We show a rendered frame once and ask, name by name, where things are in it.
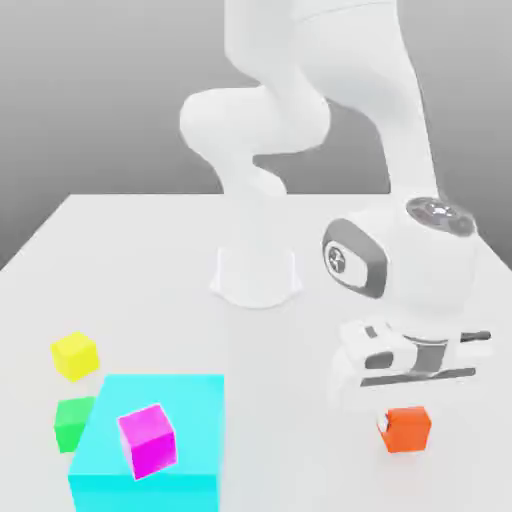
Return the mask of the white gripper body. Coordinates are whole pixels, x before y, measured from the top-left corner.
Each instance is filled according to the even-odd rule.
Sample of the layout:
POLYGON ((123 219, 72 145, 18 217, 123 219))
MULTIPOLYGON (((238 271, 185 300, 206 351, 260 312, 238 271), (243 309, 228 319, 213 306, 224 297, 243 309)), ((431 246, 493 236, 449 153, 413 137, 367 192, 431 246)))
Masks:
POLYGON ((444 369, 433 376, 377 374, 356 366, 347 351, 339 348, 332 361, 327 397, 333 409, 379 412, 469 400, 477 394, 478 384, 479 372, 473 365, 444 369))

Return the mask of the small yellow cube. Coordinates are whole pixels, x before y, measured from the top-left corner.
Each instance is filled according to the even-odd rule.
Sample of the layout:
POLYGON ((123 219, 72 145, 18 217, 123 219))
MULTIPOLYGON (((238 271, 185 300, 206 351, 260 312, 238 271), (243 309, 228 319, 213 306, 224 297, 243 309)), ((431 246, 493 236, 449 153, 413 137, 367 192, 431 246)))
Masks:
POLYGON ((95 342, 81 332, 73 332, 50 345, 55 368, 70 382, 97 371, 100 366, 95 342))

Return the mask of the small magenta cube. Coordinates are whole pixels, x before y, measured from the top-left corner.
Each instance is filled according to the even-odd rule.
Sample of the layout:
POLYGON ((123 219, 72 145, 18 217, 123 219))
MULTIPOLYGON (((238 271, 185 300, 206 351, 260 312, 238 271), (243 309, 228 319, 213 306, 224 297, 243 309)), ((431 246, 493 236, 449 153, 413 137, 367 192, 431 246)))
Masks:
POLYGON ((176 432, 159 403, 117 418, 120 442, 138 481, 178 462, 176 432))

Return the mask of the large cyan box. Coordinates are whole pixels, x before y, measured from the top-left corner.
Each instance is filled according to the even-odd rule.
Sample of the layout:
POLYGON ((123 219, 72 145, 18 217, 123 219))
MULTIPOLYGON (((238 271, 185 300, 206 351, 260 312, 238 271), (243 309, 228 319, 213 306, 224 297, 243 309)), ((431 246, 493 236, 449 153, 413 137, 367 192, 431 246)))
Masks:
POLYGON ((219 512, 225 437, 217 374, 105 377, 68 473, 76 512, 219 512), (136 481, 117 418, 159 403, 176 432, 178 462, 136 481))

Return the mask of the small orange cube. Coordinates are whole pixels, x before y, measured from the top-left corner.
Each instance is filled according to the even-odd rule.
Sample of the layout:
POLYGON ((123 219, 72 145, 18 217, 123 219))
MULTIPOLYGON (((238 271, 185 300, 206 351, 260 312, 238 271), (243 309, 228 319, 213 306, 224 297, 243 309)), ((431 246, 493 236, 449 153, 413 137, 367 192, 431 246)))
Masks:
POLYGON ((389 428, 381 438, 389 453, 424 451, 432 422, 424 407, 393 408, 387 412, 389 428))

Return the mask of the small green cube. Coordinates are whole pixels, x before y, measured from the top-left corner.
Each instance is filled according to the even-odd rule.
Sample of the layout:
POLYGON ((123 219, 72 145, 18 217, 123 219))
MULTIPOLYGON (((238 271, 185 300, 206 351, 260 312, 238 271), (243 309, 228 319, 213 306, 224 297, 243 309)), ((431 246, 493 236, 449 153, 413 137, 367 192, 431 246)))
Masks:
POLYGON ((72 453, 77 448, 95 397, 60 400, 54 420, 54 432, 60 453, 72 453))

